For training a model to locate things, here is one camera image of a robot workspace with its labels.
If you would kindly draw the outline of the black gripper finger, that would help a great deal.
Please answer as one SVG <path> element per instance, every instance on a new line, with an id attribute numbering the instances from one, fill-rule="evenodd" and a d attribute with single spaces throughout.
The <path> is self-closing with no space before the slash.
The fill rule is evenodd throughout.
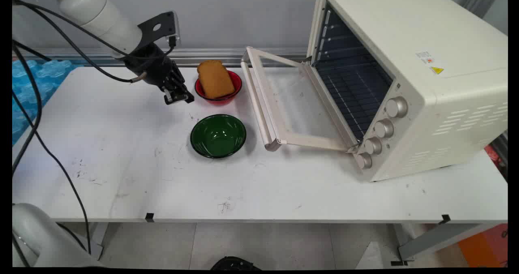
<path id="1" fill-rule="evenodd" d="M 165 79 L 161 89 L 164 93 L 164 101 L 167 105 L 184 100 L 184 92 L 179 86 L 179 83 L 174 79 Z"/>
<path id="2" fill-rule="evenodd" d="M 184 77 L 178 68 L 172 69 L 172 82 L 175 86 L 174 88 L 174 103 L 185 101 L 186 103 L 191 103 L 194 101 L 194 97 L 192 93 L 189 92 L 187 86 L 185 85 Z"/>

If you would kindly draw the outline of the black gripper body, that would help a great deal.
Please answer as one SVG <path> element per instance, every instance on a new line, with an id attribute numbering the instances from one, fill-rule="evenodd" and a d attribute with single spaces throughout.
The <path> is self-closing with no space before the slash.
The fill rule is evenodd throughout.
<path id="1" fill-rule="evenodd" d="M 125 67 L 137 76 L 146 72 L 143 79 L 147 84 L 174 90 L 177 88 L 174 81 L 180 83 L 180 71 L 174 61 L 165 55 L 156 43 L 150 43 L 145 47 L 131 53 L 132 56 L 123 57 Z"/>

